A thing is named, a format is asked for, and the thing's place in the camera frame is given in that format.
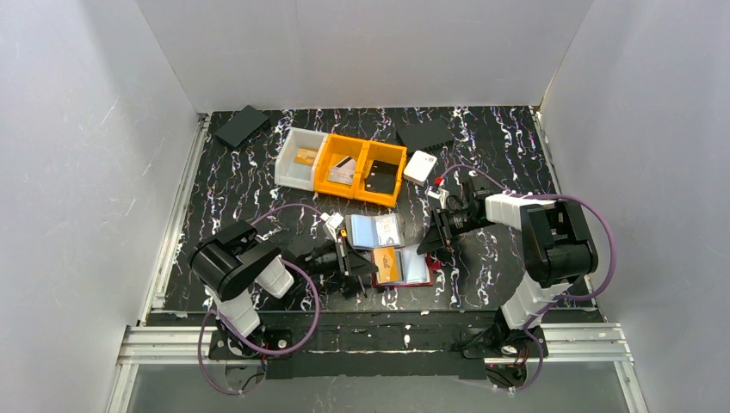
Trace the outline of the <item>red card holder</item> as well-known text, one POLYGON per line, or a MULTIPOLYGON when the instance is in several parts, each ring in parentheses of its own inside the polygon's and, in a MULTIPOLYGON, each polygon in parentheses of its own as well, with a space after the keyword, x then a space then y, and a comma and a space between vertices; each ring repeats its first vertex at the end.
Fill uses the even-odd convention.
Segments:
POLYGON ((393 284, 378 284, 377 273, 373 274, 375 287, 431 287, 435 283, 434 271, 439 269, 428 255, 419 255, 417 245, 395 248, 399 251, 402 281, 393 284))

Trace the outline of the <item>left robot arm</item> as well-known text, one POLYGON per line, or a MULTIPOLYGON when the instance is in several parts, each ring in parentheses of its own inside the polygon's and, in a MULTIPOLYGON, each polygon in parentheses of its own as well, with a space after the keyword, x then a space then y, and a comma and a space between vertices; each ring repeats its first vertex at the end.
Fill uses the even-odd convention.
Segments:
POLYGON ((344 231, 295 257, 260 237, 246 221, 199 242, 189 267, 213 299, 218 331, 237 341, 249 338, 261 325, 251 298, 254 285, 282 299, 290 293, 299 294, 314 283, 308 279, 323 275, 330 276, 336 288, 353 295, 377 269, 354 249, 344 231))

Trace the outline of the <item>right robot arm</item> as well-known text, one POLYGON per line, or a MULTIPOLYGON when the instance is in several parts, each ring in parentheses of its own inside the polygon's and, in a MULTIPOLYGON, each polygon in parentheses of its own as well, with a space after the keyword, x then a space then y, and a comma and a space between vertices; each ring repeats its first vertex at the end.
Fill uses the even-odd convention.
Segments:
POLYGON ((522 236, 525 274, 512 296, 500 306, 493 325, 478 338, 493 346, 527 341, 543 315, 572 284, 597 269, 598 258, 585 215, 571 200, 538 200, 499 194, 462 184, 462 198, 452 208, 432 210, 419 254, 451 247, 463 233, 504 225, 522 236))

